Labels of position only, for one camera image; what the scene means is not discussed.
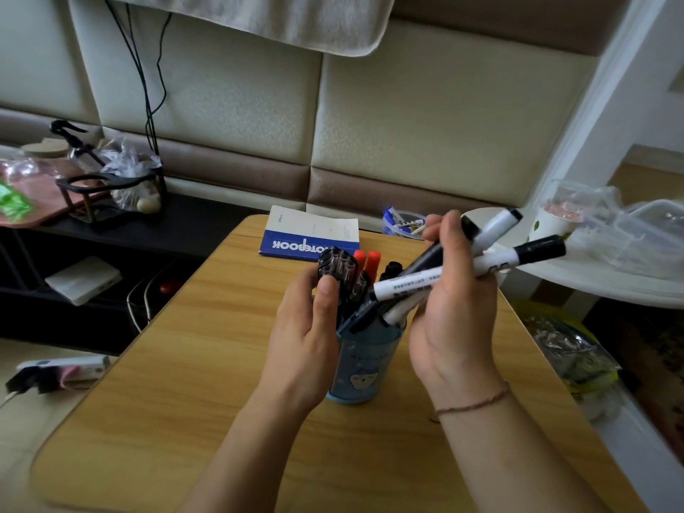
red pen cap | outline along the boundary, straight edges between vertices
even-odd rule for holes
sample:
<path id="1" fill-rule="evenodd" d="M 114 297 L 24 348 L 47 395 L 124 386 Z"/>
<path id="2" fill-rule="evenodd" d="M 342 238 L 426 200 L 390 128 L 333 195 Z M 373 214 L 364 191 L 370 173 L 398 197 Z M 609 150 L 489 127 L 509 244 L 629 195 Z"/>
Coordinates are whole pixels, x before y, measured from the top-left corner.
<path id="1" fill-rule="evenodd" d="M 356 259 L 356 262 L 358 263 L 358 270 L 356 270 L 356 273 L 360 274 L 363 271 L 363 267 L 366 265 L 366 252 L 364 250 L 356 250 L 354 252 L 354 259 Z"/>
<path id="2" fill-rule="evenodd" d="M 368 252 L 368 261 L 366 261 L 366 272 L 368 272 L 368 279 L 371 283 L 375 282 L 375 276 L 378 275 L 378 267 L 380 266 L 380 259 L 382 254 L 371 250 Z"/>

hand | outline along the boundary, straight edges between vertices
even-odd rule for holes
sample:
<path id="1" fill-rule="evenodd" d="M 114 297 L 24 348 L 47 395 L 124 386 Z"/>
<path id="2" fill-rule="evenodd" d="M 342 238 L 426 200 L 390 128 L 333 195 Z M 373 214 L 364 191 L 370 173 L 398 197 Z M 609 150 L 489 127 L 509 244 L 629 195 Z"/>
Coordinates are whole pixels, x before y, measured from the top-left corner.
<path id="1" fill-rule="evenodd" d="M 316 285 L 317 267 L 305 269 L 287 287 L 278 307 L 259 386 L 260 400 L 275 401 L 303 420 L 326 396 L 338 358 L 335 321 L 337 281 Z M 316 296 L 311 290 L 316 287 Z"/>
<path id="2" fill-rule="evenodd" d="M 423 238 L 440 239 L 444 264 L 427 306 L 413 319 L 411 362 L 435 408 L 470 405 L 503 389 L 492 354 L 497 281 L 493 274 L 475 278 L 457 211 L 427 220 Z"/>

black cable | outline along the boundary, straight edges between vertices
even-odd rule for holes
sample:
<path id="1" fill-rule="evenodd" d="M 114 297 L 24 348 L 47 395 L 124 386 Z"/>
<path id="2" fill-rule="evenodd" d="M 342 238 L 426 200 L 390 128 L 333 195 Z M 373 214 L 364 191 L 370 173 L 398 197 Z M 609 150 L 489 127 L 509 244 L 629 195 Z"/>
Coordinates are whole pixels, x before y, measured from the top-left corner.
<path id="1" fill-rule="evenodd" d="M 145 74 L 144 70 L 142 68 L 142 62 L 140 60 L 140 55 L 138 53 L 138 47 L 135 43 L 135 36 L 133 34 L 133 24 L 131 22 L 131 7 L 127 3 L 126 4 L 126 17 L 128 20 L 128 25 L 129 25 L 129 33 L 131 35 L 131 43 L 129 43 L 126 33 L 124 31 L 123 26 L 119 22 L 118 17 L 116 16 L 116 12 L 114 10 L 114 7 L 112 6 L 112 3 L 109 0 L 105 0 L 105 4 L 107 5 L 107 8 L 109 9 L 109 12 L 111 13 L 112 17 L 114 18 L 114 21 L 116 23 L 116 26 L 119 29 L 119 32 L 121 33 L 121 36 L 124 38 L 124 42 L 126 43 L 126 47 L 129 50 L 129 53 L 131 54 L 131 58 L 133 59 L 133 64 L 135 64 L 135 68 L 138 71 L 138 76 L 140 77 L 140 82 L 142 84 L 142 89 L 143 93 L 145 96 L 145 116 L 146 116 L 146 121 L 145 121 L 145 136 L 147 137 L 147 144 L 150 146 L 150 149 L 154 152 L 154 154 L 159 155 L 159 145 L 157 143 L 157 130 L 155 128 L 155 120 L 154 120 L 154 114 L 161 108 L 161 106 L 164 104 L 166 101 L 167 97 L 167 90 L 166 90 L 166 84 L 164 83 L 164 76 L 161 73 L 161 56 L 162 56 L 162 47 L 164 43 L 164 34 L 166 33 L 166 28 L 168 27 L 171 17 L 173 16 L 172 13 L 169 13 L 168 16 L 166 17 L 166 21 L 164 22 L 164 25 L 161 28 L 161 34 L 159 36 L 159 56 L 157 58 L 157 71 L 159 73 L 159 81 L 161 83 L 161 86 L 164 90 L 164 95 L 161 98 L 161 102 L 155 107 L 154 110 L 152 110 L 152 107 L 150 105 L 150 98 L 149 98 L 149 92 L 147 89 L 147 82 L 145 79 Z"/>

gray cloth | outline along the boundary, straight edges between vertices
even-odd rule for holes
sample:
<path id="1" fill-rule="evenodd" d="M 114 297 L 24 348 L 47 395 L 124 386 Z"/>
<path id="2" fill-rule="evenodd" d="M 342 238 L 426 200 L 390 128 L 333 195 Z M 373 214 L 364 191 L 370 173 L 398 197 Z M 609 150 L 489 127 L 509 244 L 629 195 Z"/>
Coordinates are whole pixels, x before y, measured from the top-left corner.
<path id="1" fill-rule="evenodd" d="M 290 45 L 363 56 L 380 44 L 394 0 L 118 0 L 199 17 Z"/>

floor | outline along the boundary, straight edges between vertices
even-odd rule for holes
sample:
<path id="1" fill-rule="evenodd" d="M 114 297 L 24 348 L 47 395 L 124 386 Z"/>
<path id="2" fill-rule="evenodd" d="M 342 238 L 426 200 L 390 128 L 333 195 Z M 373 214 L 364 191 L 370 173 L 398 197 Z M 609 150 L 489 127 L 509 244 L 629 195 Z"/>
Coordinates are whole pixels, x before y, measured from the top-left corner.
<path id="1" fill-rule="evenodd" d="M 0 339 L 0 383 L 14 375 L 20 362 L 82 354 L 90 353 Z M 29 487 L 29 469 L 43 441 L 85 395 L 76 390 L 39 395 L 31 389 L 0 409 L 0 513 L 75 511 L 43 503 Z"/>

